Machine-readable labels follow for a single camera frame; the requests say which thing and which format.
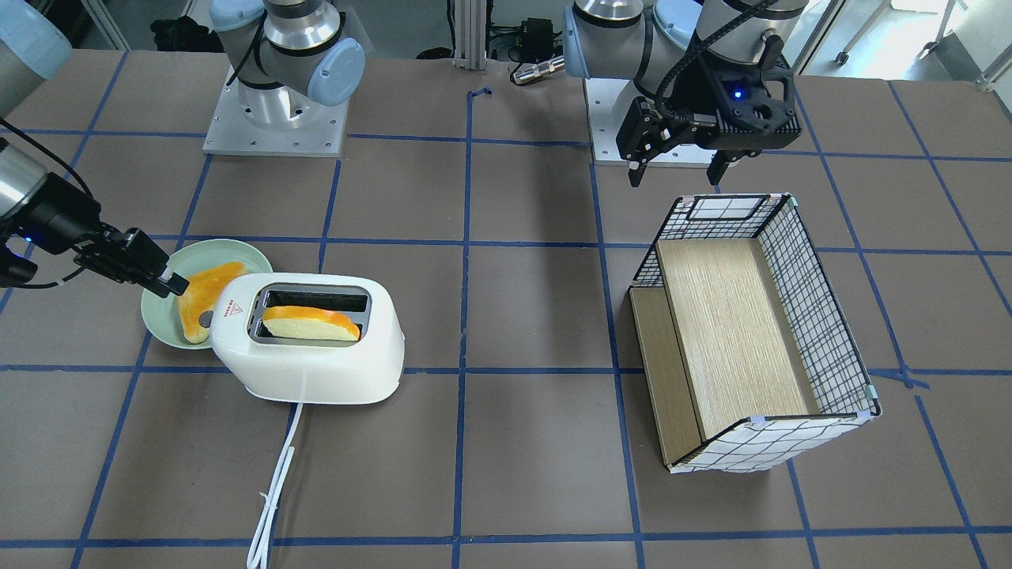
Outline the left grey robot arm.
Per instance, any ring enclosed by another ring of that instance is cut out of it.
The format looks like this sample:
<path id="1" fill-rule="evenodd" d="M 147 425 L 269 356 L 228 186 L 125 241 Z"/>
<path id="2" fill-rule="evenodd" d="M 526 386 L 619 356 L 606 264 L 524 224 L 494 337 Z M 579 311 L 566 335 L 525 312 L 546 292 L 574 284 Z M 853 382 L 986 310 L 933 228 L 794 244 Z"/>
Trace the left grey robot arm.
<path id="1" fill-rule="evenodd" d="M 712 152 L 718 184 L 738 160 L 802 134 L 784 44 L 805 1 L 575 1 L 566 9 L 568 74 L 629 81 L 615 144 L 629 183 L 679 145 Z"/>

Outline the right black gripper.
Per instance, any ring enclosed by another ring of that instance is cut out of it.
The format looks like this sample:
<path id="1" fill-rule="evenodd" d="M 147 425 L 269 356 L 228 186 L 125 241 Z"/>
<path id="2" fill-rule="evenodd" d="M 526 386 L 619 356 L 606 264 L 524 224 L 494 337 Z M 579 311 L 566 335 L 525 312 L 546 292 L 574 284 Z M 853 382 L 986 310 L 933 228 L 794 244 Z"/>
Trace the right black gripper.
<path id="1" fill-rule="evenodd" d="M 145 232 L 102 223 L 100 205 L 54 173 L 16 174 L 16 235 L 51 254 L 75 250 L 75 262 L 108 280 L 141 284 L 159 296 L 183 296 L 189 281 Z"/>

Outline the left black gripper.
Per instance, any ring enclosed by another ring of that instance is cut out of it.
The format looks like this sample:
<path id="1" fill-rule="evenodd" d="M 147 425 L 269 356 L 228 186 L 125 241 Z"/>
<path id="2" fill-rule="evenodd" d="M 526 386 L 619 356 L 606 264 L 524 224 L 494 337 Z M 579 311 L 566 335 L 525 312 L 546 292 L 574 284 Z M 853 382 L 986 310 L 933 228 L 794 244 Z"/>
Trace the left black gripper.
<path id="1" fill-rule="evenodd" d="M 744 157 L 756 157 L 760 148 L 747 147 L 722 133 L 711 115 L 676 115 L 665 119 L 646 97 L 632 97 L 629 109 L 617 133 L 617 150 L 628 162 L 631 187 L 642 183 L 648 162 L 672 151 L 677 145 L 698 145 L 718 150 L 708 165 L 708 182 L 718 185 L 731 165 Z"/>

